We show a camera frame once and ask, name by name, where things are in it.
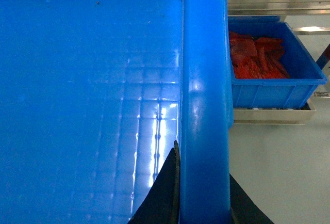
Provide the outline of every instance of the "metal tray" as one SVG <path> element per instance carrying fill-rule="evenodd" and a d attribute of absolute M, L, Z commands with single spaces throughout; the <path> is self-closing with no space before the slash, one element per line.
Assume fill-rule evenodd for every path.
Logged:
<path fill-rule="evenodd" d="M 310 99 L 301 109 L 234 108 L 234 123 L 305 124 L 315 112 Z"/>

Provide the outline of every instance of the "red meat slice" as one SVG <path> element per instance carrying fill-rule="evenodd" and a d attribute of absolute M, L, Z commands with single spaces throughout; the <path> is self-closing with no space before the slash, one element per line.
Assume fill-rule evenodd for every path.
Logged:
<path fill-rule="evenodd" d="M 258 56 L 252 39 L 231 40 L 230 55 L 234 65 L 246 64 L 252 56 Z"/>

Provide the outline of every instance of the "blue plastic bin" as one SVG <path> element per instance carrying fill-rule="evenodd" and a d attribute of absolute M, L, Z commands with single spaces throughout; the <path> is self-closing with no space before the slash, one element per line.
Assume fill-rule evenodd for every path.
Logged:
<path fill-rule="evenodd" d="M 277 17 L 230 18 L 229 30 L 255 37 L 282 38 L 285 50 L 280 62 L 291 79 L 236 79 L 232 66 L 234 108 L 301 108 L 319 85 L 327 82 L 289 25 Z"/>
<path fill-rule="evenodd" d="M 176 139 L 180 223 L 229 223 L 226 1 L 185 3 L 0 0 L 0 223 L 126 224 Z"/>

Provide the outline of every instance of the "red food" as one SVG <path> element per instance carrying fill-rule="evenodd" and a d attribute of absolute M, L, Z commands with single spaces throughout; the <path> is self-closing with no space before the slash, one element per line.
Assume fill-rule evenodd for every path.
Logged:
<path fill-rule="evenodd" d="M 265 59 L 265 48 L 261 47 L 258 49 L 258 59 L 260 62 L 260 68 L 263 70 L 263 72 L 268 72 L 269 68 L 267 66 L 267 61 Z"/>
<path fill-rule="evenodd" d="M 285 52 L 283 50 L 273 50 L 265 52 L 265 55 L 267 58 L 279 60 L 284 55 L 284 53 Z"/>
<path fill-rule="evenodd" d="M 281 72 L 281 74 L 283 74 L 286 78 L 290 78 L 289 73 L 287 72 L 287 70 L 285 70 L 285 68 L 283 67 L 283 65 L 275 59 L 270 59 L 270 62 L 279 69 L 279 71 Z"/>
<path fill-rule="evenodd" d="M 233 39 L 230 41 L 230 54 L 235 65 L 246 64 L 251 56 L 258 56 L 251 39 Z"/>
<path fill-rule="evenodd" d="M 280 63 L 285 51 L 283 40 L 261 37 L 253 41 L 250 35 L 229 32 L 230 56 L 238 79 L 290 78 Z"/>
<path fill-rule="evenodd" d="M 243 38 L 243 39 L 252 39 L 250 35 L 241 35 L 232 31 L 229 31 L 229 39 Z"/>
<path fill-rule="evenodd" d="M 272 44 L 272 45 L 281 45 L 283 43 L 283 39 L 281 38 L 269 38 L 269 37 L 260 37 L 259 39 L 257 39 L 255 41 L 256 44 L 265 44 L 265 43 L 268 43 L 268 44 Z"/>

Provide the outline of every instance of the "white floor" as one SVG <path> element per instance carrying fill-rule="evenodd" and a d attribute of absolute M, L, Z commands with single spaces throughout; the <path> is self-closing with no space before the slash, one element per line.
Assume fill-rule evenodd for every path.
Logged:
<path fill-rule="evenodd" d="M 330 26 L 329 16 L 287 17 L 292 27 Z M 317 59 L 330 36 L 301 36 Z M 330 99 L 312 99 L 306 125 L 234 124 L 230 172 L 275 224 L 330 223 Z"/>

